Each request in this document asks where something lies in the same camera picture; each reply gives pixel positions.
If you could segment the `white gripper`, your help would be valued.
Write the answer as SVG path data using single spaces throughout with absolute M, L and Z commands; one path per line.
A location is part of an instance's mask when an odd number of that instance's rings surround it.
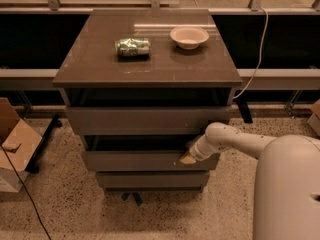
M 179 161 L 185 165 L 195 164 L 196 161 L 204 161 L 214 154 L 213 147 L 208 142 L 205 135 L 195 138 L 186 152 Z

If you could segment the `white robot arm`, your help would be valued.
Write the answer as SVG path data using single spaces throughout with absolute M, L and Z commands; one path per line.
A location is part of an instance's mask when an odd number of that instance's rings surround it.
M 257 160 L 253 240 L 320 240 L 320 140 L 249 134 L 215 122 L 180 162 L 194 164 L 229 148 Z

